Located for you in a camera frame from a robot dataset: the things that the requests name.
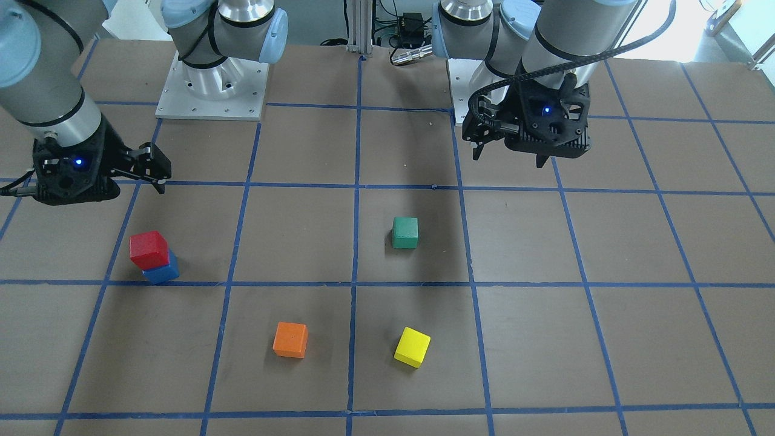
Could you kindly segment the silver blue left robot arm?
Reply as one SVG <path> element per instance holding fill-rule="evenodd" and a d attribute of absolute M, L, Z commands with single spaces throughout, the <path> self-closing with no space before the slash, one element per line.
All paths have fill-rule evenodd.
<path fill-rule="evenodd" d="M 478 66 L 469 82 L 474 111 L 462 137 L 479 159 L 485 145 L 575 159 L 592 148 L 589 80 L 583 57 L 612 49 L 634 1 L 440 1 L 432 14 L 432 52 Z"/>

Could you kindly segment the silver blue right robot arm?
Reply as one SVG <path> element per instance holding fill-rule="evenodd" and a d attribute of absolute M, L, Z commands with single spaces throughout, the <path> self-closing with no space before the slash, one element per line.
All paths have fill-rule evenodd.
<path fill-rule="evenodd" d="M 30 168 L 5 197 L 48 206 L 116 198 L 114 179 L 164 193 L 172 164 L 146 142 L 136 149 L 111 126 L 70 71 L 115 1 L 3 1 L 2 108 L 33 136 Z M 288 15 L 273 1 L 163 1 L 177 58 L 157 115 L 251 121 L 261 112 L 268 67 L 283 55 Z"/>

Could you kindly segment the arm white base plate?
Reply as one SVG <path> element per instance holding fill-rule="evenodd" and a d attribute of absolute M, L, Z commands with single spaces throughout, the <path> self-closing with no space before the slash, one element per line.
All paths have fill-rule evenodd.
<path fill-rule="evenodd" d="M 228 58 L 197 69 L 173 58 L 155 115 L 180 121 L 259 121 L 269 64 Z"/>
<path fill-rule="evenodd" d="M 455 124 L 462 127 L 469 111 L 468 100 L 474 91 L 490 85 L 492 73 L 484 60 L 448 59 L 449 91 L 453 102 Z"/>

